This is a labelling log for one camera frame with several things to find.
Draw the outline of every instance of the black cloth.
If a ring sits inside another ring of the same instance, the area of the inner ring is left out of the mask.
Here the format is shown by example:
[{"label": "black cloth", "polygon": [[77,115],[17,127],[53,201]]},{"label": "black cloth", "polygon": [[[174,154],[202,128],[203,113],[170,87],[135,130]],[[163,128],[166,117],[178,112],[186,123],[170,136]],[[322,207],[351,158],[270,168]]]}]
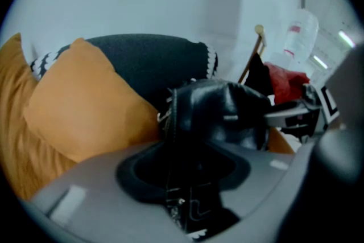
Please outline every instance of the black cloth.
[{"label": "black cloth", "polygon": [[263,65],[262,59],[260,59],[258,53],[251,59],[249,75],[245,81],[245,85],[265,96],[274,94],[269,76],[269,69],[267,66]]}]

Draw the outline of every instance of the dark gray chair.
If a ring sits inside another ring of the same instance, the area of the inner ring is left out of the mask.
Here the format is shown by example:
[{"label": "dark gray chair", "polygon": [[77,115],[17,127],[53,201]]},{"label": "dark gray chair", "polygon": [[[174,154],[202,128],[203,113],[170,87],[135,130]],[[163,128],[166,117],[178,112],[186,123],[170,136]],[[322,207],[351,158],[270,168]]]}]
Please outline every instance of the dark gray chair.
[{"label": "dark gray chair", "polygon": [[[204,43],[150,34],[109,35],[88,39],[110,60],[115,71],[143,98],[160,109],[167,88],[190,80],[211,78],[217,69],[217,54]],[[65,46],[36,60],[30,66],[41,79]]]}]

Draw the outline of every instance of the orange pillow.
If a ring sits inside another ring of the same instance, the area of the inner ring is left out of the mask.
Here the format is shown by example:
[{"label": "orange pillow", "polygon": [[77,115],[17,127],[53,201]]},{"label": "orange pillow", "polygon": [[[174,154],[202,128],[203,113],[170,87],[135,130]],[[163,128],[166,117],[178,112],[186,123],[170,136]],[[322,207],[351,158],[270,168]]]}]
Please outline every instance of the orange pillow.
[{"label": "orange pillow", "polygon": [[275,127],[271,127],[269,131],[268,150],[273,153],[294,154],[292,147],[287,143],[286,139],[279,133]]},{"label": "orange pillow", "polygon": [[37,83],[16,34],[0,49],[0,164],[22,199],[30,199],[75,164],[28,129],[23,108]]},{"label": "orange pillow", "polygon": [[159,139],[156,109],[84,39],[39,81],[24,116],[33,133],[76,162]]}]

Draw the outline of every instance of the gray surface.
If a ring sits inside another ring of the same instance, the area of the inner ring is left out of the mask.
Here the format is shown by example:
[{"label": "gray surface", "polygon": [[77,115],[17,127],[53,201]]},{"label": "gray surface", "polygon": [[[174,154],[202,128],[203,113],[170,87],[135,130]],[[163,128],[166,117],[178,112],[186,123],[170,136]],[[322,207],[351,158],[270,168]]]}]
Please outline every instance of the gray surface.
[{"label": "gray surface", "polygon": [[21,201],[21,205],[29,216],[50,238],[58,243],[84,243],[85,241],[74,234],[65,232],[63,228],[49,220],[33,203]]},{"label": "gray surface", "polygon": [[347,126],[363,125],[364,121],[364,45],[351,50],[344,62],[327,81],[340,119]]},{"label": "gray surface", "polygon": [[[290,155],[226,147],[240,150],[252,171],[236,191],[222,193],[223,204],[244,217],[243,220],[211,241],[236,242],[237,238],[244,238],[244,242],[273,241],[299,188],[311,147],[300,149],[287,172],[269,163],[273,159],[289,163]],[[137,203],[117,185],[114,175],[117,164],[139,149],[87,160],[40,191],[32,202],[46,213],[70,185],[77,185],[87,188],[88,193],[73,213],[67,231],[91,242],[188,242],[162,207]]]}]

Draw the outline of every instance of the red label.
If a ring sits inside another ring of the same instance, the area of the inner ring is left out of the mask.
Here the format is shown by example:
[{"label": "red label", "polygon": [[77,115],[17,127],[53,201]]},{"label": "red label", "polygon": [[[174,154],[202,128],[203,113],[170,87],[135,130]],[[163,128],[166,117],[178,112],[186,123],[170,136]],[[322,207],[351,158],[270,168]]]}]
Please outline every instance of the red label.
[{"label": "red label", "polygon": [[287,49],[284,49],[284,51],[286,52],[286,53],[289,53],[289,54],[291,54],[293,57],[295,57],[295,53],[293,53],[292,51],[290,51],[290,50],[287,50]]},{"label": "red label", "polygon": [[301,28],[299,26],[291,26],[288,31],[300,32]]}]

